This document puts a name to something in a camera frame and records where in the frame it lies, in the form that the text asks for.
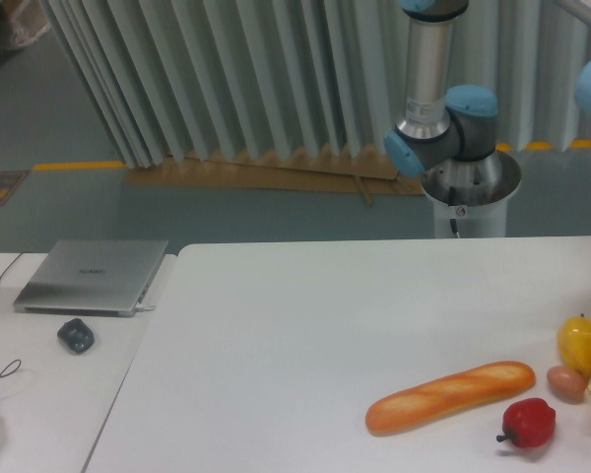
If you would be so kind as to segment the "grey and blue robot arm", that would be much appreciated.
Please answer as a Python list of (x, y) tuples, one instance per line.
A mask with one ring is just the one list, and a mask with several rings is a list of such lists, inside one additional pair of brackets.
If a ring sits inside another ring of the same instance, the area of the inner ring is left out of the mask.
[(384, 145), (420, 175), (503, 142), (591, 140), (591, 1), (404, 1), (405, 95)]

